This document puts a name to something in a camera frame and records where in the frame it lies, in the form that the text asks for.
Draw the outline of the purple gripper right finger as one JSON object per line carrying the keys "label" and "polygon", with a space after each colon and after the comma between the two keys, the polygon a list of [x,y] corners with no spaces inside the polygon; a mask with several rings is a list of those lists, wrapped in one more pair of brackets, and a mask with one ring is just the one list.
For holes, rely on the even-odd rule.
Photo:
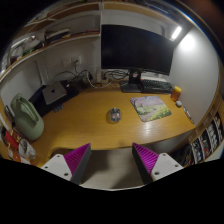
{"label": "purple gripper right finger", "polygon": [[182,169],[182,166],[167,153],[157,154],[137,143],[132,144],[132,154],[144,184]]}

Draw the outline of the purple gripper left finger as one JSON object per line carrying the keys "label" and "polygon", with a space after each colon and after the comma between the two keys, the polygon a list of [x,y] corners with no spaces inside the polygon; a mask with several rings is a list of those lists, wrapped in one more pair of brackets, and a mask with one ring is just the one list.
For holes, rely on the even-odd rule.
{"label": "purple gripper left finger", "polygon": [[56,154],[42,166],[42,169],[79,185],[90,156],[91,144],[88,143],[65,155]]}

